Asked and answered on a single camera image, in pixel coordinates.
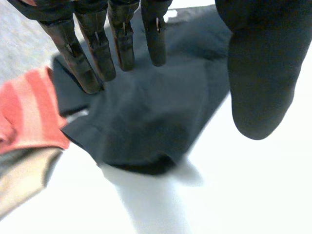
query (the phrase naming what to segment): black robotic finger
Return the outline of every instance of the black robotic finger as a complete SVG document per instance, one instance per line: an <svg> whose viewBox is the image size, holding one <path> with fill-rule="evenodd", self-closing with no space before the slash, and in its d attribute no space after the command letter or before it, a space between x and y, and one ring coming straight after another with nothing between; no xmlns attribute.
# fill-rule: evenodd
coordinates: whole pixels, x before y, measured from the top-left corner
<svg viewBox="0 0 312 234"><path fill-rule="evenodd" d="M130 71L135 65L130 20L138 6L138 0L128 3L110 0L108 5L108 20L114 36L119 65L123 71Z"/></svg>
<svg viewBox="0 0 312 234"><path fill-rule="evenodd" d="M75 15L99 72L99 77L103 81L111 81L116 77L116 71L104 31L107 1L93 2L97 4L92 5L90 0L75 2Z"/></svg>
<svg viewBox="0 0 312 234"><path fill-rule="evenodd" d="M74 20L60 19L39 24L51 37L85 92L94 94L101 88L74 32Z"/></svg>
<svg viewBox="0 0 312 234"><path fill-rule="evenodd" d="M166 63L165 21L172 0L142 0L141 13L145 28L146 41L154 66Z"/></svg>

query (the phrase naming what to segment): white surface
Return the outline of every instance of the white surface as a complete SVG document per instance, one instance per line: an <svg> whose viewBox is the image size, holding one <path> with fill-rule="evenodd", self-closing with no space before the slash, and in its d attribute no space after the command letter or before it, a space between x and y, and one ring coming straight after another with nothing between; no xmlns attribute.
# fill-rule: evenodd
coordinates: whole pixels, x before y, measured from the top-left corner
<svg viewBox="0 0 312 234"><path fill-rule="evenodd" d="M311 234L311 66L312 47L267 139L239 133L228 96L188 161L166 176L102 172L72 144L48 188L1 221L0 233Z"/></svg>

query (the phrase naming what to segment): robotic hand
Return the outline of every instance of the robotic hand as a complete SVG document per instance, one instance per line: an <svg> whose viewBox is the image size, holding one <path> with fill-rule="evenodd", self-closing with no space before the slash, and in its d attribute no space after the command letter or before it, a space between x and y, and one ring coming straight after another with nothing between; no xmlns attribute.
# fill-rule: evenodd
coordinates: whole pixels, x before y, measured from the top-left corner
<svg viewBox="0 0 312 234"><path fill-rule="evenodd" d="M106 14L114 36L118 61L123 71L135 65L131 19L139 0L8 0L24 16L37 20L51 37L85 92L94 94L101 89L86 55L74 32L73 14L88 43L102 81L116 77L109 42L105 35ZM147 45L154 66L166 62L165 21L172 0L141 0Z"/></svg>

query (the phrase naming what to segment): dark object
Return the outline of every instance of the dark object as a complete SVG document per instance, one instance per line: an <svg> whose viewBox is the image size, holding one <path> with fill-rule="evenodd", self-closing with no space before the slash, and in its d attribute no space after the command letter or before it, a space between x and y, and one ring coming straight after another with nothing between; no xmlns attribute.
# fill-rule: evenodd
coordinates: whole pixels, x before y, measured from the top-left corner
<svg viewBox="0 0 312 234"><path fill-rule="evenodd" d="M133 30L130 20L139 6L139 0L8 0L24 16L37 20L45 32L52 38L61 55L64 56L70 70L89 94L94 94L104 86L105 81L116 77L116 70L111 58L109 42L104 32L108 9L108 18L114 35L118 61L123 71L130 71L135 66L133 50ZM148 20L148 46L153 64L165 63L164 20L172 0L144 1L143 19ZM92 59L98 71L98 77L92 70L84 51L75 36L73 13L88 43ZM161 31L156 34L156 25Z"/></svg>
<svg viewBox="0 0 312 234"><path fill-rule="evenodd" d="M154 66L162 66L166 63L164 15L171 3L172 0L141 1L147 47Z"/></svg>
<svg viewBox="0 0 312 234"><path fill-rule="evenodd" d="M139 1L126 4L109 1L108 20L117 49L119 65L123 71L130 71L135 66L133 30L130 20L138 6Z"/></svg>
<svg viewBox="0 0 312 234"><path fill-rule="evenodd" d="M282 121L312 40L312 1L216 0L233 31L228 71L233 119L261 140Z"/></svg>
<svg viewBox="0 0 312 234"><path fill-rule="evenodd" d="M98 92L100 84L75 35L73 18L53 23L41 21L40 25L52 38L84 91L89 94Z"/></svg>
<svg viewBox="0 0 312 234"><path fill-rule="evenodd" d="M96 95L84 94L62 57L55 58L53 81L61 114L89 108L88 116L63 132L98 164L152 175L166 172L180 162L228 94L230 30L214 6L177 11L166 29L166 64L150 63L141 13L136 12L132 28L137 66L127 73L116 68L120 77ZM180 17L190 15L185 11L193 15L189 22Z"/></svg>

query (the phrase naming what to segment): pink striped fabric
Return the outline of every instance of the pink striped fabric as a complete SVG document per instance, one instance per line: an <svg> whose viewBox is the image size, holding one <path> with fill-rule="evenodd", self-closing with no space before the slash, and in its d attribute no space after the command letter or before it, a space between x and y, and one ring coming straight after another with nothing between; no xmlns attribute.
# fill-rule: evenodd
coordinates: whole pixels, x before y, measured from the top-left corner
<svg viewBox="0 0 312 234"><path fill-rule="evenodd" d="M57 97L48 67L27 72L0 89L0 154L14 149L60 147L69 140L60 128Z"/></svg>

